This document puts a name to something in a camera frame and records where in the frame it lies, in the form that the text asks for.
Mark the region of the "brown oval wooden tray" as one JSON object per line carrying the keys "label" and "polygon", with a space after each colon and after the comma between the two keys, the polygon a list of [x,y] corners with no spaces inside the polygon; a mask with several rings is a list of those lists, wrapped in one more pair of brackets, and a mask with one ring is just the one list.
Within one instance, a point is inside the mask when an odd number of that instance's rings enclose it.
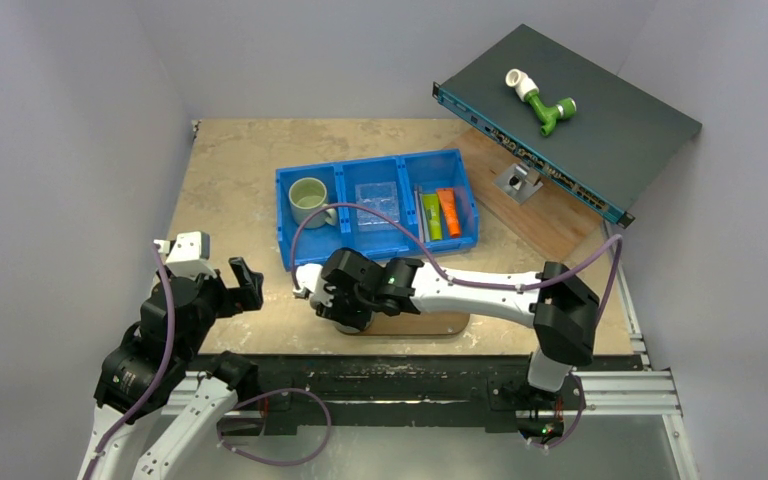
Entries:
{"label": "brown oval wooden tray", "polygon": [[470,314],[455,312],[401,314],[392,317],[375,313],[365,330],[355,330],[339,324],[336,324],[335,328],[343,334],[354,336],[449,336],[462,332],[470,319]]}

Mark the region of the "clear acrylic holder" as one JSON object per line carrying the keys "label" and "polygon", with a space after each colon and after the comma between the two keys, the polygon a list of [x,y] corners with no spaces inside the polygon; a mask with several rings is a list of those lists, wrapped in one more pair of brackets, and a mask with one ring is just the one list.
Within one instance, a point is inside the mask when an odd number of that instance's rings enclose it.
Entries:
{"label": "clear acrylic holder", "polygon": [[[377,211],[395,222],[401,220],[398,187],[395,181],[357,184],[355,200],[356,204]],[[367,232],[389,229],[391,224],[374,214],[359,210],[357,226],[360,231]]]}

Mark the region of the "blue plastic bin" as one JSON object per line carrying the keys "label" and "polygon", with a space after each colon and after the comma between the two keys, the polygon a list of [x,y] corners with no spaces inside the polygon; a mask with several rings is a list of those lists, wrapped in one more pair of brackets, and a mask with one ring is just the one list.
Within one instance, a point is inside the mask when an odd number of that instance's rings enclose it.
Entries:
{"label": "blue plastic bin", "polygon": [[[451,236],[442,220],[442,237],[426,239],[426,246],[435,254],[444,254],[469,250],[478,243],[480,215],[457,149],[281,168],[275,172],[276,239],[285,270],[291,267],[292,240],[298,228],[291,213],[290,190],[305,178],[321,181],[330,203],[354,203],[379,211],[423,239],[427,235],[419,225],[424,206],[416,195],[451,188],[461,235]],[[340,247],[353,248],[375,260],[421,253],[398,229],[369,213],[340,208],[338,217],[334,226],[324,224],[302,232],[297,265],[322,264]]]}

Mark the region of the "pale green ceramic mug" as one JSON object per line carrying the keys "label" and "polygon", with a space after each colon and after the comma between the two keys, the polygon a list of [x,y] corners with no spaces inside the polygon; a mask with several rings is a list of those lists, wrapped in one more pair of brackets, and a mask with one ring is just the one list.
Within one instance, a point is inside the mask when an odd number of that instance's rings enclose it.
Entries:
{"label": "pale green ceramic mug", "polygon": [[329,192],[326,185],[314,177],[305,177],[295,181],[288,193],[291,213],[298,225],[303,221],[306,229],[317,229],[323,226],[337,226],[338,215],[334,208],[327,208],[314,215],[313,212],[329,203]]}

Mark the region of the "green toothpaste tube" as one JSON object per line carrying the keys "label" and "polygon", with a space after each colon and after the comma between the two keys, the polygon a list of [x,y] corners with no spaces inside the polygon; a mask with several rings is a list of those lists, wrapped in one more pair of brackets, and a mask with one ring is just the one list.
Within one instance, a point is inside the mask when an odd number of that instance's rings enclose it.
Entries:
{"label": "green toothpaste tube", "polygon": [[443,239],[440,218],[440,202],[436,193],[424,193],[421,197],[423,213],[425,214],[426,231],[430,241]]}

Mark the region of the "orange toothpaste tube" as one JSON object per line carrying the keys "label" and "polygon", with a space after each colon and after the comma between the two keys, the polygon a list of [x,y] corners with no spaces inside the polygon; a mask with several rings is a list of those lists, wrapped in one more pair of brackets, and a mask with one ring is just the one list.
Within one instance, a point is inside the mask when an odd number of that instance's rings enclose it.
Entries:
{"label": "orange toothpaste tube", "polygon": [[451,238],[460,238],[462,230],[458,218],[456,198],[453,188],[438,188],[436,190],[441,211]]}

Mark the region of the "grey ceramic mug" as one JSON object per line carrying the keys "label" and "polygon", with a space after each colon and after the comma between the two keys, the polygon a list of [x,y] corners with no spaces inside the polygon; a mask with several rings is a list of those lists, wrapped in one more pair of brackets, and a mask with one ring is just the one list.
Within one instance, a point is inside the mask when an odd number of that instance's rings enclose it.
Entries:
{"label": "grey ceramic mug", "polygon": [[367,331],[371,324],[372,324],[372,318],[364,318],[360,321],[352,321],[348,324],[340,323],[337,321],[333,321],[334,327],[341,333],[348,334],[348,335],[356,335],[361,334],[365,331]]}

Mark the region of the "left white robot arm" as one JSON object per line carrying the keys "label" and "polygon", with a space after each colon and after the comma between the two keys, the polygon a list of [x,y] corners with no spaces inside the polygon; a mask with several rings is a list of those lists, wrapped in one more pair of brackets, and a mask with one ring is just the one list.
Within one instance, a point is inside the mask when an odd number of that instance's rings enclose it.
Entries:
{"label": "left white robot arm", "polygon": [[223,352],[208,364],[184,411],[153,446],[145,445],[216,320],[258,311],[264,302],[263,274],[241,257],[229,260],[238,282],[232,288],[210,267],[188,278],[161,260],[156,264],[159,283],[141,305],[139,321],[102,363],[81,479],[169,475],[210,424],[231,408],[249,407],[262,392],[257,365]]}

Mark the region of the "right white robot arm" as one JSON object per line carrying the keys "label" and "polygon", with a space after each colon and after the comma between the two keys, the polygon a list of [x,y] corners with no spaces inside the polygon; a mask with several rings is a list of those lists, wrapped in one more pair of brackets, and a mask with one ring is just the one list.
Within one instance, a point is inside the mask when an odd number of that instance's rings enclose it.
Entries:
{"label": "right white robot arm", "polygon": [[397,257],[381,265],[350,248],[295,271],[296,295],[316,314],[351,331],[384,314],[459,313],[513,322],[535,331],[538,346],[521,381],[524,399],[544,407],[573,368],[594,360],[600,298],[570,268],[547,262],[538,272],[497,274],[442,268]]}

